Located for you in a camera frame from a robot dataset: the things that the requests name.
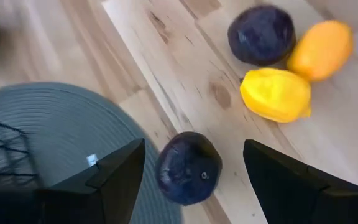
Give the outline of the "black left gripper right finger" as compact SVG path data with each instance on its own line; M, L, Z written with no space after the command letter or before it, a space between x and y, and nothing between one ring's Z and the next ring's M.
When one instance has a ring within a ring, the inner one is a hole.
M268 224L358 224L358 185L251 139L243 158Z

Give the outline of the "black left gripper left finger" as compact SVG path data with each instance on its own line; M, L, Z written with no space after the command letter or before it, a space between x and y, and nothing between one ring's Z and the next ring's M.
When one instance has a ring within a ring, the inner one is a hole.
M144 163L136 139L51 187L0 189L0 224L129 224Z

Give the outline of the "yellow lemon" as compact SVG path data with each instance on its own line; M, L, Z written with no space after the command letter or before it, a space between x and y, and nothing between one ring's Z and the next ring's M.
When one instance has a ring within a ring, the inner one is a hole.
M289 123L311 114L310 83L288 70L249 70L239 89L246 107L263 118Z
M347 62L353 50L351 28L340 21L311 27L295 46L287 68L310 82L325 80Z

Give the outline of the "dark purple round fruit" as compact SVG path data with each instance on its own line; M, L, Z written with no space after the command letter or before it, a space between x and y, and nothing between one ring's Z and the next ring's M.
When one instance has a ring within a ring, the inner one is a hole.
M183 206L200 203L214 192L223 168L211 141L200 133L185 131L164 147L155 164L160 191Z
M230 24L227 37L231 52L238 60L257 66L282 61L296 45L291 16L268 4L241 12Z

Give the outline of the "grey round woven table mat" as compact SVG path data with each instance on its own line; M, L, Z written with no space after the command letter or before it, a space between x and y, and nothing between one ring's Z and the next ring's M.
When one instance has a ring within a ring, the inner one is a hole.
M145 140L145 167L131 224L182 224L181 208L159 191L154 166L158 152L142 128L119 106L82 87L28 83L0 89L0 122L27 133L46 186L88 168L139 138Z

